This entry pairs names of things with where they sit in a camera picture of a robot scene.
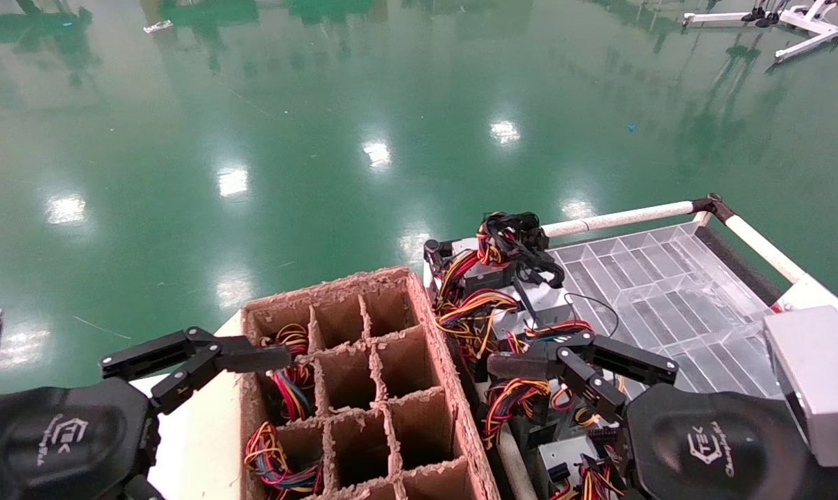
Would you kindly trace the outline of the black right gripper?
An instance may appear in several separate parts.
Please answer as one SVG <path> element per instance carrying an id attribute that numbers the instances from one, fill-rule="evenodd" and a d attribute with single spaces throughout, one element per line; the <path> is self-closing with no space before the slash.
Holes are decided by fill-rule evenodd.
<path id="1" fill-rule="evenodd" d="M 654 386 L 627 405 L 599 368 L 643 384 L 677 378 L 676 361 L 592 333 L 488 357 L 490 376 L 557 379 L 603 420 L 623 422 L 627 479 L 644 498 L 792 499 L 803 491 L 813 458 L 782 401 Z"/>

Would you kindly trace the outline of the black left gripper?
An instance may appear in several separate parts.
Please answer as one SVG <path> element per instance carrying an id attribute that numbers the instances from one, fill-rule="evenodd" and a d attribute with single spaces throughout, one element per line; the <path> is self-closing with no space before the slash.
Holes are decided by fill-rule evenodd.
<path id="1" fill-rule="evenodd" d="M 176 331 L 107 355 L 105 379 L 142 379 L 174 368 L 150 399 L 124 381 L 0 395 L 0 499 L 158 499 L 146 481 L 156 462 L 158 414 L 171 414 L 222 372 L 291 366 L 285 345 Z"/>

